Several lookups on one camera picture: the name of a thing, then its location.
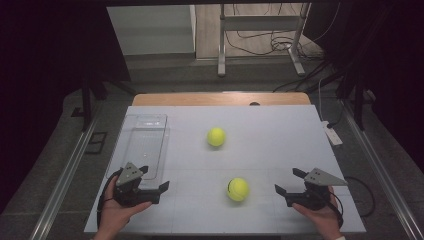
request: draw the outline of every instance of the hand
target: hand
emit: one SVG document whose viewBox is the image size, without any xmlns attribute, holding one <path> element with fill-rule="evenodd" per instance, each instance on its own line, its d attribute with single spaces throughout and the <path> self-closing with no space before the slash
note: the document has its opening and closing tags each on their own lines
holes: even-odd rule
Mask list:
<svg viewBox="0 0 424 240">
<path fill-rule="evenodd" d="M 334 192 L 333 187 L 331 186 L 328 187 L 328 190 L 331 193 Z M 331 203 L 337 208 L 337 202 L 334 195 L 331 194 L 330 198 Z M 339 230 L 337 215 L 328 206 L 317 211 L 310 210 L 297 203 L 293 203 L 292 207 L 305 217 L 309 218 L 315 224 L 316 229 L 325 240 L 334 240 L 343 236 Z"/>
<path fill-rule="evenodd" d="M 144 211 L 152 205 L 151 202 L 140 203 L 131 208 L 122 207 L 113 198 L 113 188 L 115 187 L 118 176 L 115 176 L 110 181 L 105 192 L 105 203 L 102 209 L 102 218 L 100 221 L 99 230 L 94 236 L 94 240 L 108 240 L 113 239 L 118 232 L 125 227 L 129 222 L 131 216 Z"/>
</svg>

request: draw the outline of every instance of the black fabric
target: black fabric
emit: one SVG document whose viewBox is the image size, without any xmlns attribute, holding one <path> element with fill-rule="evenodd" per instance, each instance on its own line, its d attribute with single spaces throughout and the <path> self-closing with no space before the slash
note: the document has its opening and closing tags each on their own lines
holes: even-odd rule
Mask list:
<svg viewBox="0 0 424 240">
<path fill-rule="evenodd" d="M 54 130 L 64 97 L 82 78 L 91 86 L 104 76 L 130 78 L 104 7 L 2 0 L 0 24 L 3 211 Z"/>
<path fill-rule="evenodd" d="M 396 3 L 367 55 L 373 110 L 424 172 L 424 23 L 422 1 Z"/>
</svg>

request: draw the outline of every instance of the yellow tennis ball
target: yellow tennis ball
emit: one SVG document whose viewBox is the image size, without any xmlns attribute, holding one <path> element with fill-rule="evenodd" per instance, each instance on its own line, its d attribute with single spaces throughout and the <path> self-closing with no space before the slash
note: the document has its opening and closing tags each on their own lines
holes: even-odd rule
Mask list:
<svg viewBox="0 0 424 240">
<path fill-rule="evenodd" d="M 233 178 L 228 183 L 227 195 L 234 201 L 243 201 L 249 192 L 249 184 L 243 178 Z"/>
<path fill-rule="evenodd" d="M 221 146 L 225 141 L 225 131 L 222 128 L 214 127 L 208 132 L 208 143 L 214 147 Z"/>
</svg>

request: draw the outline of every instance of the gray floor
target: gray floor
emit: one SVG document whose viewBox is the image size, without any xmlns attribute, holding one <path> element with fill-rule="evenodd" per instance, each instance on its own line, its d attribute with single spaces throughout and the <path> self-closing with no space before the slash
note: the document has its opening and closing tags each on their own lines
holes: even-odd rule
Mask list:
<svg viewBox="0 0 424 240">
<path fill-rule="evenodd" d="M 271 92 L 281 84 L 298 80 L 288 57 L 230 59 L 227 62 L 225 78 L 217 76 L 215 61 L 199 61 L 193 57 L 173 55 L 166 58 L 129 57 L 127 59 L 132 82 L 125 83 L 139 92 L 221 92 L 260 91 Z M 307 71 L 318 62 L 305 61 Z M 316 83 L 318 75 L 311 83 Z M 323 119 L 336 121 L 343 108 L 334 96 L 337 82 L 323 87 L 309 97 L 317 110 L 321 109 Z M 47 239 L 89 239 L 83 229 L 89 212 L 95 202 L 100 182 L 112 155 L 119 128 L 126 108 L 133 96 L 105 83 L 109 95 L 101 102 L 99 121 L 95 132 L 107 132 L 106 142 L 100 154 L 84 154 L 75 172 L 72 183 L 61 204 L 57 217 L 52 222 Z M 290 90 L 294 85 L 281 88 Z M 81 135 L 82 119 L 71 117 L 76 107 L 81 107 L 79 91 L 70 94 L 64 101 L 62 117 L 49 143 L 40 155 L 34 168 L 22 184 L 6 210 L 0 217 L 1 239 L 28 239 L 42 213 L 52 188 L 72 154 Z M 365 132 L 372 141 L 387 171 L 393 178 L 409 208 L 422 227 L 424 223 L 424 176 L 405 151 L 387 132 L 370 109 L 364 106 Z M 334 147 L 337 161 L 345 176 L 352 176 L 366 182 L 376 197 L 375 212 L 362 218 L 367 229 L 365 234 L 348 234 L 348 239 L 409 239 L 400 223 L 397 213 L 368 163 L 368 159 L 345 115 L 334 127 L 344 144 Z M 96 150 L 98 145 L 87 149 Z M 370 210 L 368 193 L 356 182 L 349 181 L 350 190 L 360 214 Z M 279 236 L 261 237 L 203 237 L 204 239 L 280 239 Z M 120 235 L 117 239 L 144 239 L 142 236 Z M 199 237 L 164 237 L 154 239 L 199 239 Z M 283 236 L 281 239 L 321 239 L 316 234 Z"/>
</svg>

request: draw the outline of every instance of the white table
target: white table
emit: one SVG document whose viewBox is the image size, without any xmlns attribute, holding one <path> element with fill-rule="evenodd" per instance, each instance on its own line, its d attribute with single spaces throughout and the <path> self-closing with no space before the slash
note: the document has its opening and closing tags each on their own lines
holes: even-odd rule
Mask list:
<svg viewBox="0 0 424 240">
<path fill-rule="evenodd" d="M 313 105 L 143 106 L 127 114 L 166 114 L 170 127 L 163 182 L 170 188 L 160 204 L 135 215 L 123 232 L 145 235 L 282 235 L 316 232 L 312 223 L 286 206 L 274 184 L 303 192 L 292 168 L 318 167 L 343 178 Z M 222 127 L 224 145 L 206 142 L 207 131 Z M 121 163 L 111 162 L 112 169 Z M 245 178 L 249 197 L 235 203 L 228 182 Z M 99 189 L 99 195 L 106 178 Z M 347 187 L 335 187 L 344 207 L 343 232 L 365 232 Z M 85 232 L 95 232 L 93 205 Z"/>
</svg>

